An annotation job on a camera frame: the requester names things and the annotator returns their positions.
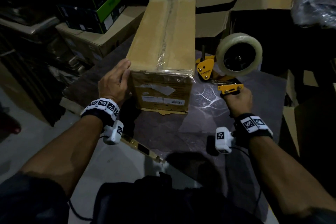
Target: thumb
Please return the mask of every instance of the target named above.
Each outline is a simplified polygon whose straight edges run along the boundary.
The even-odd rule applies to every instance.
[[[121,83],[120,83],[120,88],[123,90],[127,90],[127,81],[128,81],[130,73],[131,73],[131,70],[129,69],[126,69],[123,73],[123,76],[121,78]]]

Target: tape roll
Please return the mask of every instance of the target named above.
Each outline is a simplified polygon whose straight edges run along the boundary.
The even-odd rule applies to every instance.
[[[240,69],[237,68],[236,66],[235,69],[233,69],[232,66],[229,65],[228,60],[230,57],[228,56],[235,55],[235,53],[232,54],[233,49],[229,51],[229,49],[233,46],[235,47],[244,46],[244,49],[240,49],[243,52],[241,53],[241,55],[244,56],[246,59],[250,59],[249,62],[247,62],[247,64],[245,63],[246,67],[241,66]],[[241,59],[241,57],[239,56],[240,54],[239,49],[236,48],[236,50],[237,54],[235,58]],[[251,37],[250,35],[244,33],[234,33],[225,37],[223,40],[221,40],[216,50],[216,61],[218,67],[223,73],[229,76],[242,76],[250,73],[252,70],[258,67],[258,65],[262,60],[262,57],[263,57],[263,48],[261,47],[259,41],[254,37]]]

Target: concrete floor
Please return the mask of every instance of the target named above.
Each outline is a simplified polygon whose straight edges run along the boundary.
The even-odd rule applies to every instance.
[[[69,111],[52,128],[31,114],[18,108],[0,88],[0,102],[9,107],[9,115],[22,126],[18,135],[11,134],[0,143],[0,183],[14,175],[21,166],[44,145],[69,128],[79,117]],[[200,185],[168,163],[159,164],[124,143],[108,146],[99,141],[92,159],[73,193],[71,201],[77,212],[90,218],[99,187],[104,182],[134,182],[145,175],[163,171],[172,176],[173,187],[183,189]],[[88,223],[69,212],[69,224]],[[271,210],[267,224],[277,224]]]

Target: black cable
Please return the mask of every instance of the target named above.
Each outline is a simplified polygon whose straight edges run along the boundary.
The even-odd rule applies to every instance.
[[[74,209],[74,206],[72,205],[71,201],[69,200],[68,202],[69,202],[69,205],[70,205],[70,208],[71,208],[72,212],[74,213],[74,215],[75,215],[78,219],[80,219],[80,220],[85,220],[85,221],[92,221],[92,220],[93,220],[93,219],[91,219],[91,218],[85,218],[85,217],[80,216],[80,215],[76,212],[76,210]]]
[[[244,153],[246,156],[248,156],[249,159],[251,159],[250,156],[249,156],[249,154],[247,154],[247,153],[246,153],[245,151],[243,151],[242,149],[237,148],[237,147],[229,147],[229,148],[230,148],[230,149],[240,150],[242,153]],[[260,187],[259,195],[258,195],[257,201],[256,201],[256,203],[255,203],[255,207],[254,207],[254,210],[253,210],[253,215],[255,215],[255,212],[257,211],[258,204],[259,204],[259,201],[260,201],[260,198],[261,198],[261,193],[262,193],[262,191],[261,191],[261,187]]]

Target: gray table surface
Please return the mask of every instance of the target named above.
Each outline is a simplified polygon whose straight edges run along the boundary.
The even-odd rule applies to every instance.
[[[78,81],[65,89],[65,97],[81,106],[98,98],[97,82],[127,55],[133,37],[108,54]],[[253,213],[260,187],[249,158],[238,150],[223,155],[207,151],[207,141],[217,127],[234,130],[233,119],[217,86],[194,77],[189,111],[186,115],[160,115],[142,111],[135,120],[134,139],[165,158],[174,167],[222,192],[235,205]],[[252,112],[260,116],[279,141],[286,80],[260,71],[238,77],[253,94]],[[265,221],[267,201],[262,194],[256,216]]]

